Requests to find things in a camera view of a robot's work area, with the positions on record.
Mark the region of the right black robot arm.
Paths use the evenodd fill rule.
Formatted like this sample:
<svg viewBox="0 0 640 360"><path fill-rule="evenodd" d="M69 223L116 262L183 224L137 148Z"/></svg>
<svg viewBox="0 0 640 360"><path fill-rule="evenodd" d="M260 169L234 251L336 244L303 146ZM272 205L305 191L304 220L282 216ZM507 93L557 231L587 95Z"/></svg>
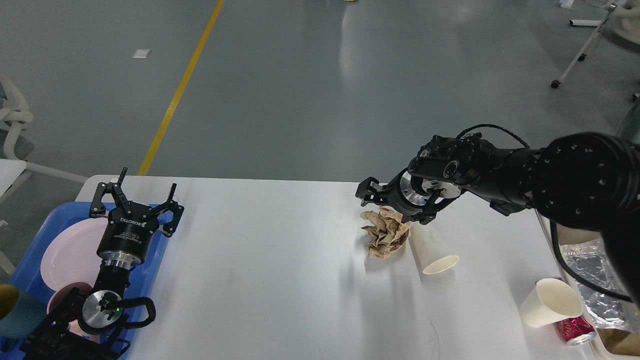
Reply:
<svg viewBox="0 0 640 360"><path fill-rule="evenodd" d="M389 206L403 223L429 224L462 194L502 215L535 209L557 225L601 235L625 294L639 303L639 145L600 132L558 137L543 148L498 148L477 126L455 137L435 135L386 184L368 177L355 196L362 205Z"/></svg>

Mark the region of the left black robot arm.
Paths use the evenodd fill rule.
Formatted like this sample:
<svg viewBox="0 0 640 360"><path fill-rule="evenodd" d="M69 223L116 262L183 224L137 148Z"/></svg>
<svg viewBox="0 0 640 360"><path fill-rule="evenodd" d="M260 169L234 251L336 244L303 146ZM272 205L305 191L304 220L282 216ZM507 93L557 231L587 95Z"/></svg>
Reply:
<svg viewBox="0 0 640 360"><path fill-rule="evenodd" d="M147 258L157 265L162 257L150 255L154 240L166 239L178 229L185 211L175 198L176 183L167 199L156 205L127 198L122 183L128 169L110 182L99 182L87 216L106 222L95 255L100 260L89 292L73 287L52 312L26 337L19 349L26 360L118 360L131 347L129 331L144 328L157 317L147 296L150 275Z"/></svg>

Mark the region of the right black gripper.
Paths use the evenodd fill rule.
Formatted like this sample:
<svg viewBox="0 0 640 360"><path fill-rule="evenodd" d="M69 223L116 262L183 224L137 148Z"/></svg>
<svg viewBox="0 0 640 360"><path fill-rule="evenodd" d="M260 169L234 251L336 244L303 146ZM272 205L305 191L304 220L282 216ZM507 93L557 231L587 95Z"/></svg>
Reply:
<svg viewBox="0 0 640 360"><path fill-rule="evenodd" d="M429 224L433 221L439 207L435 204L434 194L423 189L423 180L413 178L407 169L403 169L387 184L380 184L375 177L368 177L360 182L355 191L359 205L389 206L402 214L403 223Z"/></svg>

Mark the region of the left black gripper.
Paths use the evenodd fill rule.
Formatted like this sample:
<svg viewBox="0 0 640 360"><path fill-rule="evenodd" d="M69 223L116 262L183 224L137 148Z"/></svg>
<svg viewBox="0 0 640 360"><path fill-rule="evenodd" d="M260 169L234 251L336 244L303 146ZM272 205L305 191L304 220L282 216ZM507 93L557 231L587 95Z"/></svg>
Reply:
<svg viewBox="0 0 640 360"><path fill-rule="evenodd" d="M122 191L128 167L123 167L115 182L99 182L89 207L89 218L106 218L107 225L98 244L96 255L104 265L130 270L144 264L155 232L172 237L185 208L174 199L176 183L171 185L167 200L151 207L133 203ZM112 196L115 208L107 215L103 203L105 195ZM171 214L169 221L160 223L163 214Z"/></svg>

